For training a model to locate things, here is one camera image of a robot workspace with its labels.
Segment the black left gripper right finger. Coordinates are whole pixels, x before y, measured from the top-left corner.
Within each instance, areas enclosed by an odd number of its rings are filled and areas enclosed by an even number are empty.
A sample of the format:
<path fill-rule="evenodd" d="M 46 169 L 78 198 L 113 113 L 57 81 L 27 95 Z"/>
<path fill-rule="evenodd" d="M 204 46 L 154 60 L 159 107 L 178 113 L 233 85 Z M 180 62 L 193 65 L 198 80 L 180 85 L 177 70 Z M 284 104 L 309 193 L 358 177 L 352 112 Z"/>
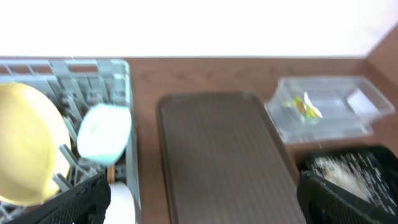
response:
<path fill-rule="evenodd" d="M 307 223 L 397 224 L 390 214 L 308 170 L 300 173 L 297 200 Z"/>

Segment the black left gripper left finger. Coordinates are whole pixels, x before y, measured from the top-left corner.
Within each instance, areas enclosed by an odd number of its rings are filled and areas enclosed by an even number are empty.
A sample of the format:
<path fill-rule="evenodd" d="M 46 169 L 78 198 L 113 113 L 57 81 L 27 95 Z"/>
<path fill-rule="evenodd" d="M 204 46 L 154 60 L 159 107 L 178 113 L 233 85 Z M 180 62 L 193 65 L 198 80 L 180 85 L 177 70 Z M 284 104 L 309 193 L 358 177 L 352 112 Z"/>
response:
<path fill-rule="evenodd" d="M 107 178 L 97 174 L 7 224 L 103 224 L 110 202 Z"/>

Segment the white plastic cup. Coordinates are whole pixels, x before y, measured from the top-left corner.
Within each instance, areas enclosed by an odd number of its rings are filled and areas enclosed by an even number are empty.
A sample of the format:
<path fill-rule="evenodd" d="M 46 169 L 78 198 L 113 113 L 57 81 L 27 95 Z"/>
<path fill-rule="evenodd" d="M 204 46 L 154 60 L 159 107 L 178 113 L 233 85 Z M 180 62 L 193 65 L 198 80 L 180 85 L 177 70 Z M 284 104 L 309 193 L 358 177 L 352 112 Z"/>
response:
<path fill-rule="evenodd" d="M 111 202 L 106 210 L 104 224 L 135 224 L 134 199 L 126 184 L 115 182 L 110 185 Z"/>

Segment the yellow round plate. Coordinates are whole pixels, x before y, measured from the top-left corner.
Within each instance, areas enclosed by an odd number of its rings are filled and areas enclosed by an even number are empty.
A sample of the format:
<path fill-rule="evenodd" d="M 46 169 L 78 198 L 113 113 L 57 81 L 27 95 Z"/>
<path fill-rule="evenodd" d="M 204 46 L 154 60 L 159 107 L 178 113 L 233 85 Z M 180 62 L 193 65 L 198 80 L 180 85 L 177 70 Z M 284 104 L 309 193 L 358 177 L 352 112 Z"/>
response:
<path fill-rule="evenodd" d="M 70 137 L 57 107 L 23 83 L 1 84 L 1 200 L 38 205 L 60 190 L 53 175 L 70 165 L 59 148 Z"/>

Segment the light blue bowl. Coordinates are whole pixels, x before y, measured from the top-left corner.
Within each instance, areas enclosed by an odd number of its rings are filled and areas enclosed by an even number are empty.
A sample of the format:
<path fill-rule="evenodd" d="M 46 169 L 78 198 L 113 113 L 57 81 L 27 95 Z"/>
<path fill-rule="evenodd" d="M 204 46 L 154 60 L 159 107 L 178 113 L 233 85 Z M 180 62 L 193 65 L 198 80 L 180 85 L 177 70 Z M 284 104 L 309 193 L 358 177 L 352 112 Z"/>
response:
<path fill-rule="evenodd" d="M 131 129 L 128 107 L 97 104 L 81 122 L 76 140 L 78 153 L 100 165 L 114 165 L 124 153 Z"/>

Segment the green snack wrapper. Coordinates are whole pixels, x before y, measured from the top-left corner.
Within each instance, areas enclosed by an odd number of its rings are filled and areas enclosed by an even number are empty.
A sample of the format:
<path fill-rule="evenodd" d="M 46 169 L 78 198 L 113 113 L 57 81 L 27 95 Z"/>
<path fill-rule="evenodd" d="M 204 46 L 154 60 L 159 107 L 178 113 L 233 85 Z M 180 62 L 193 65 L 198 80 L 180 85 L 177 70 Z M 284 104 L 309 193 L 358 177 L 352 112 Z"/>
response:
<path fill-rule="evenodd" d="M 284 106 L 288 107 L 288 108 L 296 108 L 298 110 L 298 112 L 304 117 L 307 118 L 305 116 L 305 109 L 304 109 L 304 100 L 301 99 L 301 97 L 296 96 L 293 100 L 291 101 L 286 101 L 284 103 Z"/>

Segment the wooden chopstick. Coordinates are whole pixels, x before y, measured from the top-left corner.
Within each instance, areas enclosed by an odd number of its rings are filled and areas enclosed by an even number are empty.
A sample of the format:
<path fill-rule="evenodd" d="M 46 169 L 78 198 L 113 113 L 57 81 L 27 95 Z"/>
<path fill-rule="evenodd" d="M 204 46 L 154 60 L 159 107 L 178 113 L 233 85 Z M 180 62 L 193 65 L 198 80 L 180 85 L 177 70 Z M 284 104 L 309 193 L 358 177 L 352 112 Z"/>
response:
<path fill-rule="evenodd" d="M 114 183 L 115 180 L 116 180 L 116 168 L 115 168 L 115 166 L 109 166 L 106 169 L 106 171 L 107 171 L 106 177 L 107 177 L 108 183 L 109 184 Z"/>

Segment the aluminium foil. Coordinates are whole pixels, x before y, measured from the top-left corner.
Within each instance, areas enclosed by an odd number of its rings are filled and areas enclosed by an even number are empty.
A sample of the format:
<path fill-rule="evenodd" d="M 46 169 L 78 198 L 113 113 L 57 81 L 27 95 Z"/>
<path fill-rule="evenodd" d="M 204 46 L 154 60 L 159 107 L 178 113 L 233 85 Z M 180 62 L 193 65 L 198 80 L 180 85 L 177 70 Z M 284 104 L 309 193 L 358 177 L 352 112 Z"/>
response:
<path fill-rule="evenodd" d="M 303 94 L 304 96 L 304 109 L 305 109 L 305 116 L 307 118 L 322 118 L 322 113 L 320 110 L 316 107 L 313 106 L 312 102 L 310 101 L 310 98 L 308 96 L 308 93 L 305 92 Z"/>

